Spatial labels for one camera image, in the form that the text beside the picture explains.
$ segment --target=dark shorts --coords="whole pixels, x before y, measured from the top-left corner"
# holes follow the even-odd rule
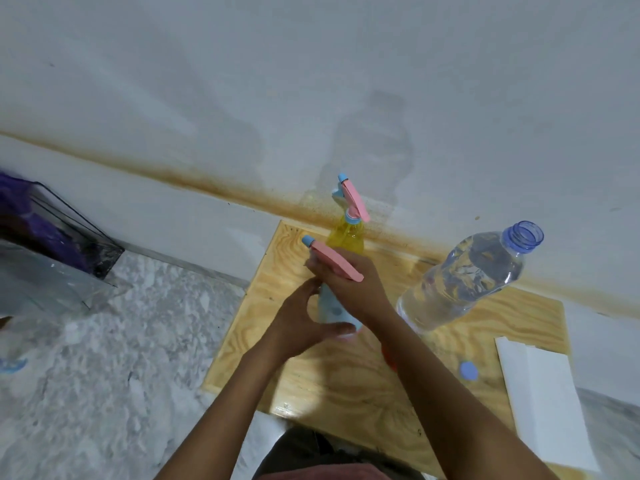
[[[343,450],[335,451],[323,435],[301,426],[291,428],[277,441],[253,478],[316,465],[347,463],[370,463],[392,480],[423,480],[420,472],[389,460],[380,453],[361,451],[353,455]]]

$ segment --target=forearm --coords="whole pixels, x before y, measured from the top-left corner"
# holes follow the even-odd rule
[[[398,377],[447,478],[555,479],[393,311],[367,320]]]
[[[253,413],[280,364],[261,342],[244,354],[231,379],[156,480],[228,480]]]

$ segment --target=plywood table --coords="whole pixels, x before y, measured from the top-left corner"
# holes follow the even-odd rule
[[[278,226],[207,374],[204,389],[222,389],[240,357],[267,329],[284,298],[311,276],[303,266],[309,254],[301,242],[306,233],[322,240],[326,237],[283,222]],[[392,303],[431,266],[417,257],[369,242],[365,253],[377,266]],[[312,298],[309,307],[312,317],[316,301]],[[473,361],[479,379],[465,385],[515,429],[494,343],[500,336],[569,353],[562,303],[516,288],[485,298],[467,316],[437,329],[425,341],[456,375],[460,362]],[[384,362],[378,339],[369,330],[358,334],[354,343],[324,342],[289,360],[272,380],[259,409],[442,476],[411,403],[396,374]],[[562,478],[581,478],[568,468],[554,469]]]

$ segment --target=white paper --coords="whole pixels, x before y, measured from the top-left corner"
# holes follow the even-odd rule
[[[599,472],[568,357],[506,337],[495,344],[520,439],[543,461]]]

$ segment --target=plastic water bottle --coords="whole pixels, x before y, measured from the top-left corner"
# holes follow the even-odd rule
[[[466,314],[476,302],[500,291],[522,274],[524,258],[545,235],[522,221],[503,232],[469,236],[398,299],[396,311],[418,333]]]

